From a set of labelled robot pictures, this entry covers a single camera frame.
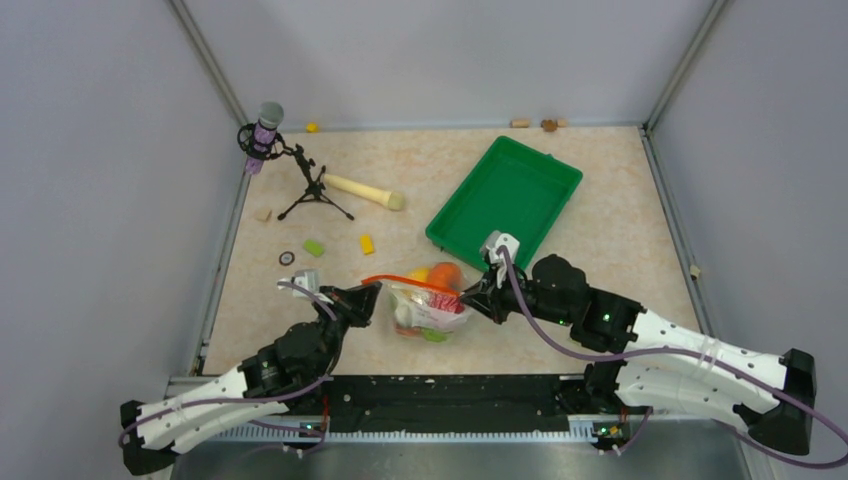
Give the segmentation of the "orange mini pumpkin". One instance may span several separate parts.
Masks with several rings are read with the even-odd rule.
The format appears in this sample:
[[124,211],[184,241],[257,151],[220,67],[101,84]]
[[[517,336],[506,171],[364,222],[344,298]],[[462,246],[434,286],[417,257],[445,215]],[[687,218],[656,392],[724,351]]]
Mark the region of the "orange mini pumpkin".
[[463,275],[457,264],[441,262],[429,270],[426,282],[436,287],[459,291],[463,284]]

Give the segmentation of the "green apple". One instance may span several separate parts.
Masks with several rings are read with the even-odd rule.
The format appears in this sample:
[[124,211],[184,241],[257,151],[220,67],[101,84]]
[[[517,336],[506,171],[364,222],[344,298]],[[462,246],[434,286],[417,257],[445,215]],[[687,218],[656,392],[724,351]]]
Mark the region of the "green apple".
[[427,328],[422,328],[420,330],[420,334],[421,334],[421,337],[424,340],[426,340],[428,342],[432,342],[432,343],[442,343],[442,342],[447,341],[450,338],[449,332],[443,332],[443,331],[434,330],[434,329],[427,329]]

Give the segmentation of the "white garlic bulbs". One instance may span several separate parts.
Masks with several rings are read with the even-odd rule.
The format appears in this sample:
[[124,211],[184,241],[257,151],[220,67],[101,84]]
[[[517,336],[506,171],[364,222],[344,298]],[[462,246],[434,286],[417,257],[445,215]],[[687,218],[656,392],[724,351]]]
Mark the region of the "white garlic bulbs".
[[420,327],[416,323],[420,310],[418,303],[392,298],[391,308],[394,318],[394,328],[399,334],[417,335],[419,333]]

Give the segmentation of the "clear zip bag orange zipper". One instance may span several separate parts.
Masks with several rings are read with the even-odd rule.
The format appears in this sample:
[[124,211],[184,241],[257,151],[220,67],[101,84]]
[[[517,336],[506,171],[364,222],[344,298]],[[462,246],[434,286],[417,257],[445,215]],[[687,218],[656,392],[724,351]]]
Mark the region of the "clear zip bag orange zipper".
[[[421,267],[428,267],[428,268],[431,269],[435,264],[437,264],[437,263],[434,263],[434,264],[431,264],[431,265],[425,265],[425,266],[421,266]],[[463,327],[467,323],[468,319],[472,315],[472,310],[469,307],[465,306],[462,302],[461,303],[465,307],[465,310],[464,310],[463,313],[460,313],[460,314],[449,314],[447,312],[435,310],[435,309],[433,309],[429,306],[430,298],[434,294],[438,294],[438,293],[445,294],[445,295],[451,295],[451,296],[457,296],[460,299],[460,293],[462,292],[463,288],[467,284],[466,278],[465,278],[463,272],[462,272],[463,284],[462,284],[462,287],[459,291],[454,291],[454,290],[450,290],[450,289],[444,289],[444,288],[436,287],[436,286],[428,284],[427,282],[422,283],[422,282],[413,281],[411,279],[408,279],[406,277],[406,274],[403,274],[403,275],[394,275],[394,274],[374,275],[374,276],[367,277],[367,278],[363,279],[361,281],[361,283],[362,284],[368,284],[368,283],[380,282],[384,287],[387,288],[388,295],[389,295],[389,308],[391,310],[391,315],[392,315],[392,308],[391,308],[391,299],[392,298],[404,299],[404,300],[408,300],[408,301],[418,303],[420,305],[420,310],[419,310],[419,313],[418,313],[416,323],[420,327],[420,330],[422,328],[427,328],[427,329],[434,329],[434,330],[439,330],[439,331],[443,331],[443,332],[449,332],[450,337],[451,337],[452,334],[455,331],[457,331],[458,329],[460,329],[461,327]],[[404,335],[404,334],[399,334],[399,335],[411,337],[411,338],[421,338],[421,339],[423,339],[421,337],[420,331],[417,335]]]

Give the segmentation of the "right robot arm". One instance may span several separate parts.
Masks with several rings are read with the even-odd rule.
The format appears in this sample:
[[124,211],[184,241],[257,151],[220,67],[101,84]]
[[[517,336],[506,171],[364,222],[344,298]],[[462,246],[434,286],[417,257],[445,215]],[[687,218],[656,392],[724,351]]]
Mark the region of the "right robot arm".
[[791,349],[756,353],[688,330],[639,302],[590,286],[585,273],[557,255],[530,274],[490,266],[462,292],[462,304],[501,324],[526,305],[536,320],[569,328],[580,346],[618,360],[592,361],[582,400],[612,413],[653,408],[730,425],[762,446],[803,456],[810,451],[815,363]]

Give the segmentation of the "red apple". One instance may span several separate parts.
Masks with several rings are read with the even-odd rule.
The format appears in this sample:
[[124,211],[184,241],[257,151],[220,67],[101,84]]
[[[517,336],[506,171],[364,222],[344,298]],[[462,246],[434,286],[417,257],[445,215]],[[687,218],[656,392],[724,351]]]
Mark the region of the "red apple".
[[465,307],[462,305],[457,296],[434,294],[429,300],[429,306],[435,310],[447,312],[449,314],[463,313]]

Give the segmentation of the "yellow lemon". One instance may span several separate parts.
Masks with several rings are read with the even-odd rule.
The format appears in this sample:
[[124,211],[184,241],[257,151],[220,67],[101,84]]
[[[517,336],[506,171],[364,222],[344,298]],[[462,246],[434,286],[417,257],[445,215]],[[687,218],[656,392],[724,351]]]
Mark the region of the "yellow lemon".
[[413,281],[426,283],[427,279],[429,277],[430,271],[431,271],[431,269],[428,268],[428,267],[419,267],[419,268],[416,268],[414,270],[409,271],[406,274],[406,277],[408,279],[413,280]]

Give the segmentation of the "green plastic tray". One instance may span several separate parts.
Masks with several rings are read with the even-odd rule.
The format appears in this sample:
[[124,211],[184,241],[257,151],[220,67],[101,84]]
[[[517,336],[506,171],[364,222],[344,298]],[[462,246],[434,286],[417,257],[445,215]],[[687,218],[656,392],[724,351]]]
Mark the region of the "green plastic tray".
[[491,144],[425,229],[442,251],[484,271],[480,248],[495,231],[515,237],[528,267],[583,179],[579,169],[512,138]]

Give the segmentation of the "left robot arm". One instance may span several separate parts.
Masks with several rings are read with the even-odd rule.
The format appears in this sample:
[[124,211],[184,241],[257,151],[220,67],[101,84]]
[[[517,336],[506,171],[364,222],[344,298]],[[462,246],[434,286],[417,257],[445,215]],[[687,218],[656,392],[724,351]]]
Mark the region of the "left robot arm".
[[277,287],[309,300],[316,319],[293,324],[256,354],[192,390],[158,402],[121,405],[117,443],[131,475],[164,470],[232,427],[291,408],[303,414],[317,407],[346,334],[370,325],[382,284],[344,289],[291,278]]

